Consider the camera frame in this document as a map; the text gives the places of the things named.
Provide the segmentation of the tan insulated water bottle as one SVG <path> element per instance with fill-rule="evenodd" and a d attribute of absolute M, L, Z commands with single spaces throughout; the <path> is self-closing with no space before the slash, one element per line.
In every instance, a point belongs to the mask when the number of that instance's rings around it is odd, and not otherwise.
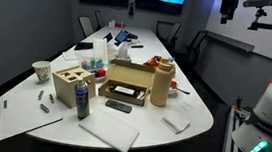
<path fill-rule="evenodd" d="M 169 62 L 161 61 L 154 74 L 150 101 L 155 106 L 164 107 L 167 104 L 169 87 L 172 80 L 173 67 Z"/>

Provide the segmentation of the open cardboard box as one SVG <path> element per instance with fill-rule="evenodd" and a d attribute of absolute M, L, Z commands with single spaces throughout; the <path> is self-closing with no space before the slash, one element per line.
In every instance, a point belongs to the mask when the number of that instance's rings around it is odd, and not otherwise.
<path fill-rule="evenodd" d="M 106 71 L 107 80 L 99 87 L 98 94 L 143 107 L 149 88 L 152 87 L 155 71 L 152 66 L 114 59 L 109 64 Z M 130 88 L 137 93 L 137 96 L 130 97 L 111 92 L 111 86 Z"/>

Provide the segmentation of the black labelled device in box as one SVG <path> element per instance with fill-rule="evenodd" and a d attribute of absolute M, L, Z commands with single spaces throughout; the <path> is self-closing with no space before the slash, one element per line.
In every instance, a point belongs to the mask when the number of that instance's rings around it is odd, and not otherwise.
<path fill-rule="evenodd" d="M 122 87 L 120 85 L 109 86 L 109 91 L 112 93 L 119 93 L 120 95 L 130 96 L 131 98 L 140 98 L 142 99 L 145 95 L 144 91 L 137 89 L 130 89 L 127 87 Z"/>

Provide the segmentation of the orange snack bag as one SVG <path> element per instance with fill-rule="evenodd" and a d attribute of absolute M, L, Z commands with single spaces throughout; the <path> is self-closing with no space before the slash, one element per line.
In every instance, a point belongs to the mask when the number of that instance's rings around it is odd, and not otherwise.
<path fill-rule="evenodd" d="M 161 61 L 160 56 L 154 56 L 154 57 L 150 58 L 148 61 L 146 61 L 145 65 L 152 66 L 152 68 L 157 68 L 160 61 Z"/>

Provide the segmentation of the dark grey remote control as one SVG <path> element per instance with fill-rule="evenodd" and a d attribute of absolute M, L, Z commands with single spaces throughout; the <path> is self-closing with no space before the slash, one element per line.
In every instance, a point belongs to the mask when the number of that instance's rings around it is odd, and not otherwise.
<path fill-rule="evenodd" d="M 105 102 L 105 105 L 110 107 L 110 108 L 113 108 L 113 109 L 116 109 L 116 110 L 119 110 L 121 112 L 124 112 L 124 113 L 130 113 L 132 111 L 132 108 L 130 107 L 130 105 L 126 105 L 126 104 L 122 104 L 122 103 L 119 103 L 115 100 L 107 100 Z"/>

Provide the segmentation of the white bowl with spoon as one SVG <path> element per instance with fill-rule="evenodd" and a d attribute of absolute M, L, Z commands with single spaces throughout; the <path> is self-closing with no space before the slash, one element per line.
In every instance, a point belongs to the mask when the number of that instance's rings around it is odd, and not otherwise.
<path fill-rule="evenodd" d="M 183 91 L 182 89 L 180 89 L 179 88 L 179 86 L 178 86 L 178 82 L 176 82 L 176 81 L 172 81 L 171 83 L 170 83 L 170 88 L 169 88 L 169 95 L 173 95 L 174 93 L 176 93 L 177 91 L 180 91 L 180 92 L 182 92 L 182 93 L 184 93 L 184 94 L 189 94 L 189 92 L 188 91 Z"/>

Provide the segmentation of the clear plastic container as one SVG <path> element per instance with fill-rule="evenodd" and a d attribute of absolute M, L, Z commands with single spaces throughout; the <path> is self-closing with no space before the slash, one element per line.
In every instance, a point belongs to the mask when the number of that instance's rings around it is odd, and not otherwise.
<path fill-rule="evenodd" d="M 89 72 L 97 69 L 106 68 L 108 66 L 107 41 L 101 38 L 93 39 L 93 48 L 78 51 L 76 59 L 79 65 Z"/>

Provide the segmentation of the blue tablet on stand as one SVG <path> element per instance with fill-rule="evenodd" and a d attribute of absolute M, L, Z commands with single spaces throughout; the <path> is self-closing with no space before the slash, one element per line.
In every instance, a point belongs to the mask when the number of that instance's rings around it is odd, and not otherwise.
<path fill-rule="evenodd" d="M 122 44 L 126 39 L 128 39 L 128 36 L 129 36 L 129 32 L 127 31 L 120 31 L 118 33 L 118 35 L 116 36 L 115 39 L 115 45 L 116 46 L 119 46 L 120 44 Z"/>

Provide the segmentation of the black office chair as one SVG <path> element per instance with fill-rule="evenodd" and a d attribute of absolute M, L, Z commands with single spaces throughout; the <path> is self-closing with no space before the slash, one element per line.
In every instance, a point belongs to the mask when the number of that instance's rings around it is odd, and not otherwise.
<path fill-rule="evenodd" d="M 158 21 L 156 26 L 156 36 L 164 47 L 171 51 L 175 48 L 177 40 L 177 32 L 180 30 L 181 24 L 179 22 L 165 22 Z"/>
<path fill-rule="evenodd" d="M 196 33 L 192 42 L 185 46 L 187 50 L 186 54 L 183 56 L 183 63 L 190 67 L 195 67 L 199 60 L 200 44 L 203 42 L 204 38 L 207 36 L 206 30 L 201 30 Z"/>
<path fill-rule="evenodd" d="M 94 33 L 91 20 L 88 16 L 80 16 L 78 17 L 78 19 L 85 37 L 89 37 L 91 34 Z"/>
<path fill-rule="evenodd" d="M 98 23 L 98 27 L 97 29 L 101 29 L 105 26 L 105 22 L 103 21 L 103 16 L 102 16 L 102 13 L 101 11 L 95 11 L 95 15 L 96 15 L 96 20 L 97 20 L 97 23 Z"/>

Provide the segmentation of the white foam sheet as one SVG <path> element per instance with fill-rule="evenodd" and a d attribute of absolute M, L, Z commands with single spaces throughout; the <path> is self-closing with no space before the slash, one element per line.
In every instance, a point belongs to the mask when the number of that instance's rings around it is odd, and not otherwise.
<path fill-rule="evenodd" d="M 138 128 L 98 110 L 81 120 L 79 126 L 120 152 L 128 152 L 140 134 Z"/>

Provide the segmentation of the black office chair far left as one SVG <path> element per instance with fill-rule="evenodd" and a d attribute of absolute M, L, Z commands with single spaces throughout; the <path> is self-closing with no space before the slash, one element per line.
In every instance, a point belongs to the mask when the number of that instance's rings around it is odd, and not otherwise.
<path fill-rule="evenodd" d="M 101 29 L 105 26 L 105 22 L 103 21 L 103 16 L 102 16 L 102 13 L 101 11 L 95 11 L 95 15 L 96 15 L 96 20 L 97 20 L 97 23 L 98 23 L 98 27 L 97 29 Z"/>

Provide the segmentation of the wooden shape sorter box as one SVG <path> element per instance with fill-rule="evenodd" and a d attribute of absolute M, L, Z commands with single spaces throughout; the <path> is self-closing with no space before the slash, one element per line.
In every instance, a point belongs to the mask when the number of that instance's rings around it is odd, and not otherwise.
<path fill-rule="evenodd" d="M 96 96 L 95 75 L 79 66 L 55 71 L 52 75 L 57 98 L 69 108 L 76 106 L 74 89 L 79 78 L 83 78 L 86 83 L 89 98 Z"/>

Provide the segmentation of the white paper cup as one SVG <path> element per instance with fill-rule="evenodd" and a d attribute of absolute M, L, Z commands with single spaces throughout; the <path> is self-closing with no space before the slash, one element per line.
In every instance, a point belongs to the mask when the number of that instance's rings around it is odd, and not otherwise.
<path fill-rule="evenodd" d="M 32 67 L 38 77 L 40 83 L 48 82 L 51 77 L 51 63 L 48 61 L 36 61 L 32 64 Z"/>

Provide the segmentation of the grey metal block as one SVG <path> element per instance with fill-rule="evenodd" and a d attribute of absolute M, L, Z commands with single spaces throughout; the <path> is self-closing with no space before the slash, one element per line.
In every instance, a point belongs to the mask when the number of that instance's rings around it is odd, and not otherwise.
<path fill-rule="evenodd" d="M 42 109 L 45 113 L 49 113 L 49 108 L 47 108 L 44 104 L 41 104 L 40 106 L 40 109 Z"/>

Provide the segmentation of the large white board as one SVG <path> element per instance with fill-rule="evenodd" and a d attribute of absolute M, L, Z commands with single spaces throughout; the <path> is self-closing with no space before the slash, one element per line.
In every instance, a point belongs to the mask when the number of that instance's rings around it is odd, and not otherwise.
<path fill-rule="evenodd" d="M 38 100 L 39 91 L 26 91 L 10 93 L 2 98 L 0 106 L 0 140 L 5 140 L 21 133 L 47 126 L 63 119 L 60 107 L 56 101 L 51 103 L 49 96 L 44 93 Z M 3 101 L 7 100 L 7 108 L 3 108 Z M 49 113 L 41 108 L 44 104 Z"/>

